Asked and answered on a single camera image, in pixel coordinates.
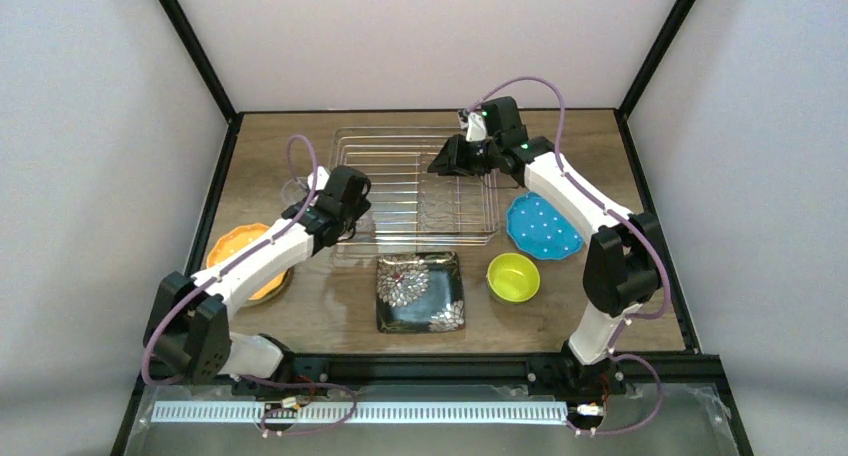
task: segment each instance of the floral pattern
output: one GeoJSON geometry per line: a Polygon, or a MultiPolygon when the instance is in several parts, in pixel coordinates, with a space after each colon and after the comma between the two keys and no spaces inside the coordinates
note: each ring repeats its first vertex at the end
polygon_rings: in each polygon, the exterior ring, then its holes
{"type": "Polygon", "coordinates": [[[430,270],[420,258],[408,254],[380,258],[377,266],[377,297],[389,306],[406,306],[427,292],[430,270]]]}
{"type": "Polygon", "coordinates": [[[463,306],[462,301],[448,303],[447,306],[430,318],[430,332],[444,333],[462,329],[465,326],[463,306]]]}

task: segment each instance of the white enclosure wall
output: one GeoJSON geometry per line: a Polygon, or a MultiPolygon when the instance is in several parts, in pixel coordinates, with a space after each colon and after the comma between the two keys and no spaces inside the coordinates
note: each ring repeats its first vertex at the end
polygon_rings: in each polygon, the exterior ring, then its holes
{"type": "Polygon", "coordinates": [[[180,0],[236,109],[618,107],[674,0],[180,0]],[[533,84],[525,107],[556,100],[533,84]]]}
{"type": "Polygon", "coordinates": [[[0,452],[107,454],[226,125],[157,0],[0,0],[0,452]]]}
{"type": "Polygon", "coordinates": [[[757,454],[848,445],[848,0],[698,0],[630,120],[757,454]]]}

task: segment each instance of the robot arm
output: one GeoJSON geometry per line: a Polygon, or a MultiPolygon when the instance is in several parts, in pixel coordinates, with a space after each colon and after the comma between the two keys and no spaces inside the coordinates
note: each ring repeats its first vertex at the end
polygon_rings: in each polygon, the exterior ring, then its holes
{"type": "Polygon", "coordinates": [[[661,284],[645,248],[611,214],[628,218],[655,248],[662,247],[659,223],[649,213],[633,215],[610,200],[562,156],[560,168],[553,143],[528,138],[513,98],[487,101],[480,113],[460,113],[466,134],[450,138],[428,171],[483,175],[497,168],[545,198],[575,226],[589,245],[583,288],[590,304],[563,352],[578,368],[597,365],[607,358],[619,326],[628,323],[628,315],[638,312],[661,284]],[[487,134],[483,140],[480,119],[487,134]]]}
{"type": "Polygon", "coordinates": [[[370,188],[368,178],[356,169],[338,166],[327,174],[319,168],[318,195],[297,223],[291,225],[291,220],[305,200],[286,209],[260,238],[225,261],[191,277],[174,272],[162,280],[144,344],[175,305],[211,281],[155,342],[156,356],[193,384],[208,382],[217,374],[286,380],[288,375],[283,373],[291,368],[281,363],[288,348],[270,336],[230,332],[229,321],[274,276],[333,246],[351,231],[371,207],[366,199],[370,188]],[[291,227],[281,234],[287,226],[291,227]]]}

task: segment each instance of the cable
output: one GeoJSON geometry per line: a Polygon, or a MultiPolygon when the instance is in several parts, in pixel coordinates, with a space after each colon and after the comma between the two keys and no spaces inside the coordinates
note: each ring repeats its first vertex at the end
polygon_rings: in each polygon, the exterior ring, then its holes
{"type": "MultiPolygon", "coordinates": [[[[291,432],[291,433],[284,432],[284,433],[282,433],[283,436],[303,436],[303,435],[307,435],[307,434],[321,433],[321,432],[328,431],[330,429],[336,428],[336,427],[344,424],[347,420],[349,420],[350,418],[353,417],[353,415],[356,413],[356,407],[359,404],[357,399],[356,399],[356,393],[352,389],[348,388],[347,386],[342,386],[342,385],[339,385],[339,384],[333,384],[333,383],[293,383],[293,384],[292,383],[277,383],[277,382],[274,382],[274,381],[268,381],[267,379],[257,378],[255,376],[249,376],[249,375],[242,375],[242,378],[244,378],[248,381],[253,381],[254,383],[257,383],[257,384],[261,384],[261,385],[268,386],[268,387],[271,387],[271,388],[282,389],[282,390],[286,390],[286,389],[311,389],[311,388],[338,389],[338,390],[343,391],[343,392],[347,393],[348,395],[350,395],[350,398],[352,400],[351,401],[352,402],[351,407],[350,407],[350,409],[348,409],[347,413],[345,413],[345,415],[342,416],[339,420],[332,422],[332,423],[330,423],[326,426],[321,426],[320,428],[316,428],[316,429],[307,429],[307,430],[295,431],[295,432],[291,432]]],[[[262,418],[259,420],[259,428],[263,432],[268,431],[268,428],[265,426],[265,420],[267,420],[269,417],[273,416],[275,413],[279,412],[280,410],[281,410],[281,408],[272,409],[272,410],[267,411],[265,414],[262,415],[262,418]]]]}
{"type": "Polygon", "coordinates": [[[297,379],[299,381],[303,381],[304,383],[309,383],[309,384],[312,385],[312,387],[309,389],[309,402],[306,402],[306,403],[303,403],[303,404],[300,405],[301,407],[308,406],[308,405],[312,404],[312,400],[315,399],[315,382],[312,381],[311,379],[307,378],[306,376],[302,375],[302,374],[300,376],[298,376],[297,379]]]}
{"type": "Polygon", "coordinates": [[[615,347],[616,341],[618,341],[618,337],[621,336],[621,333],[624,332],[626,324],[624,321],[619,321],[618,326],[615,327],[615,331],[612,332],[612,336],[610,336],[609,342],[607,342],[607,349],[610,350],[610,354],[612,354],[612,349],[615,347]]]}
{"type": "MultiPolygon", "coordinates": [[[[663,304],[660,307],[660,309],[655,313],[633,313],[633,314],[631,314],[631,316],[634,317],[634,318],[638,318],[638,319],[657,319],[657,318],[661,317],[663,314],[665,314],[666,311],[668,311],[668,308],[671,306],[671,285],[669,284],[668,271],[666,270],[665,264],[662,262],[662,259],[660,259],[659,253],[657,253],[657,250],[654,248],[654,246],[651,244],[651,242],[648,241],[648,238],[646,238],[645,235],[642,234],[642,232],[639,231],[636,228],[636,226],[634,226],[630,221],[628,221],[627,219],[625,219],[623,216],[619,215],[615,211],[613,211],[611,209],[607,209],[606,206],[604,205],[603,201],[599,200],[588,189],[583,187],[583,185],[580,184],[580,182],[577,181],[577,179],[574,178],[574,176],[572,176],[571,173],[565,171],[565,164],[562,161],[562,154],[560,153],[560,142],[562,140],[562,130],[563,130],[563,127],[565,125],[565,100],[563,99],[562,93],[559,91],[559,89],[557,89],[557,87],[554,86],[553,83],[551,83],[550,81],[548,81],[546,79],[539,78],[537,76],[519,76],[517,78],[513,78],[513,79],[510,79],[509,81],[505,81],[504,83],[501,83],[500,85],[495,87],[495,89],[489,91],[485,96],[480,98],[476,103],[465,108],[465,112],[471,113],[472,111],[474,111],[478,107],[480,107],[480,105],[483,104],[484,101],[489,99],[493,94],[495,94],[498,91],[500,91],[501,89],[509,86],[510,84],[517,83],[519,81],[535,81],[535,82],[538,82],[538,83],[542,83],[545,86],[547,86],[548,88],[550,88],[551,91],[554,92],[554,94],[557,97],[557,101],[559,102],[559,123],[557,124],[557,133],[556,133],[556,138],[554,139],[554,157],[556,158],[557,166],[559,166],[560,171],[563,172],[563,176],[566,179],[568,179],[568,181],[575,188],[577,188],[577,190],[580,191],[580,193],[582,193],[584,196],[586,196],[586,198],[588,200],[592,201],[592,203],[594,203],[598,208],[600,208],[606,214],[609,214],[610,216],[613,217],[613,219],[615,219],[619,223],[623,224],[628,229],[628,231],[633,233],[633,236],[635,236],[636,239],[639,240],[639,242],[642,243],[642,245],[648,251],[648,254],[651,256],[651,260],[653,260],[654,265],[657,267],[657,270],[660,273],[660,282],[662,284],[661,288],[663,290],[663,304]]],[[[614,334],[614,338],[617,339],[617,337],[618,337],[618,334],[614,334]]]]}
{"type": "MultiPolygon", "coordinates": [[[[635,354],[621,354],[621,355],[618,355],[618,356],[613,356],[610,359],[612,359],[616,363],[619,362],[619,361],[623,361],[623,360],[636,361],[637,363],[644,366],[645,369],[647,369],[648,372],[651,373],[651,376],[653,376],[653,378],[654,378],[654,382],[657,384],[657,402],[656,402],[656,404],[654,404],[654,409],[652,409],[651,412],[647,416],[645,416],[645,419],[643,419],[642,421],[639,421],[638,423],[630,425],[630,426],[625,426],[624,428],[611,429],[611,430],[607,430],[607,431],[598,431],[597,429],[592,428],[591,430],[588,431],[588,433],[592,437],[594,437],[594,436],[618,436],[620,434],[626,434],[626,433],[630,433],[630,432],[636,431],[638,429],[641,429],[641,428],[645,427],[648,423],[650,423],[651,421],[654,420],[654,418],[660,412],[660,408],[662,407],[662,402],[663,402],[662,381],[660,381],[660,375],[657,374],[657,370],[654,369],[653,366],[651,366],[651,363],[645,361],[644,359],[640,358],[639,356],[636,356],[635,354]]],[[[577,428],[576,426],[574,426],[573,424],[571,424],[571,421],[569,421],[567,419],[565,420],[565,424],[571,430],[574,431],[575,436],[580,436],[581,434],[586,432],[585,430],[581,430],[581,429],[577,428]]]]}
{"type": "Polygon", "coordinates": [[[607,378],[606,374],[601,373],[600,380],[601,380],[601,389],[604,390],[603,402],[604,402],[604,404],[607,404],[607,400],[609,399],[609,394],[610,394],[609,379],[607,378]]]}
{"type": "MultiPolygon", "coordinates": [[[[289,138],[288,145],[286,146],[286,159],[289,162],[289,169],[292,172],[292,175],[297,178],[297,175],[294,172],[294,166],[291,165],[291,148],[295,141],[302,141],[306,144],[306,148],[309,150],[309,156],[312,159],[312,187],[309,188],[309,193],[306,196],[306,200],[304,201],[303,206],[300,210],[295,214],[295,216],[289,221],[289,223],[283,227],[280,231],[277,231],[275,234],[271,235],[271,239],[276,240],[283,236],[292,226],[297,224],[306,210],[309,208],[312,200],[315,199],[315,195],[318,189],[318,157],[315,155],[315,148],[312,146],[312,143],[306,136],[302,134],[295,134],[289,138]]],[[[162,321],[156,326],[156,329],[153,330],[153,333],[150,335],[150,339],[147,341],[147,346],[144,347],[144,353],[141,357],[141,379],[144,381],[144,384],[149,386],[165,386],[169,384],[176,383],[177,381],[182,379],[181,375],[171,376],[170,378],[166,378],[163,380],[156,381],[150,376],[150,360],[153,357],[153,348],[156,347],[156,343],[159,341],[159,338],[162,337],[162,334],[165,332],[165,329],[169,324],[177,317],[180,312],[186,308],[192,301],[194,301],[198,296],[203,294],[204,291],[209,289],[212,284],[218,281],[219,278],[223,277],[230,271],[232,271],[236,266],[241,264],[245,259],[249,258],[251,255],[255,254],[260,249],[264,248],[268,244],[270,244],[269,239],[263,239],[255,246],[252,246],[250,249],[240,254],[237,258],[230,261],[226,266],[221,268],[221,271],[217,278],[210,278],[208,281],[205,281],[198,285],[195,289],[186,295],[180,302],[178,302],[168,314],[162,318],[162,321]]]]}

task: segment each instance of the square plate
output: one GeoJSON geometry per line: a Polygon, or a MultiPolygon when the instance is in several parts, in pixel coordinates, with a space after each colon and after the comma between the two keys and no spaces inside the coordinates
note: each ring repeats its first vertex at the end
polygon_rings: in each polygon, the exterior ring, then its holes
{"type": "Polygon", "coordinates": [[[459,258],[454,252],[377,258],[377,328],[383,333],[444,333],[465,327],[459,258]]]}

